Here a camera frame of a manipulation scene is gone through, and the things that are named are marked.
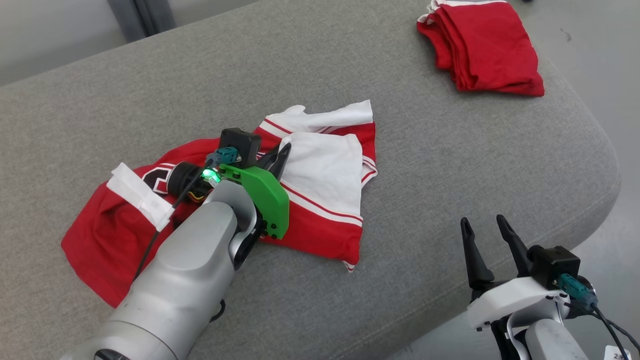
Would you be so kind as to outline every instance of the gray robot arm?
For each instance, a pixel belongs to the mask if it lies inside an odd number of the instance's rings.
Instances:
[[[95,335],[61,360],[184,360],[234,278],[234,259],[246,257],[239,249],[252,240],[258,216],[240,184],[222,181]]]
[[[534,360],[587,359],[569,330],[556,320],[545,318],[534,322],[527,329],[525,338]]]

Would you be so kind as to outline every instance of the teal connector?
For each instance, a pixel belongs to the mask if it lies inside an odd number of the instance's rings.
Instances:
[[[220,164],[233,164],[240,161],[238,158],[238,150],[235,147],[223,147],[215,150],[207,155],[207,160],[213,160],[211,167],[217,167]]]
[[[591,309],[591,305],[598,305],[598,298],[589,292],[586,286],[569,274],[562,274],[558,279],[558,288],[575,298],[584,308]]]

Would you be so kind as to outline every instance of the green led light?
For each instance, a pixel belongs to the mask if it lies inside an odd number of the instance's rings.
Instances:
[[[206,168],[204,169],[204,171],[202,172],[202,178],[205,179],[206,181],[215,181],[217,183],[220,182],[221,178],[220,175],[218,174],[217,171]]]
[[[204,171],[202,172],[202,177],[204,178],[212,177],[214,175],[216,175],[216,172],[209,168],[204,169]]]

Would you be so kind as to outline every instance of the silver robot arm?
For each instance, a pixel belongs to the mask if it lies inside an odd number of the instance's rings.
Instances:
[[[256,240],[259,213],[222,181],[159,247],[95,335],[61,360],[184,360]]]

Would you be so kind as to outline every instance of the gray sofa cushion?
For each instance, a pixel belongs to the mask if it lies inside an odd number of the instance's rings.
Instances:
[[[294,104],[372,101],[361,261],[258,246],[190,359],[384,358],[468,304],[463,216],[497,277],[515,275],[497,213],[528,245],[585,240],[620,188],[600,126],[543,56],[542,98],[459,94],[424,5],[264,0],[0,88],[4,356],[57,359],[110,314],[60,240],[111,169]]]

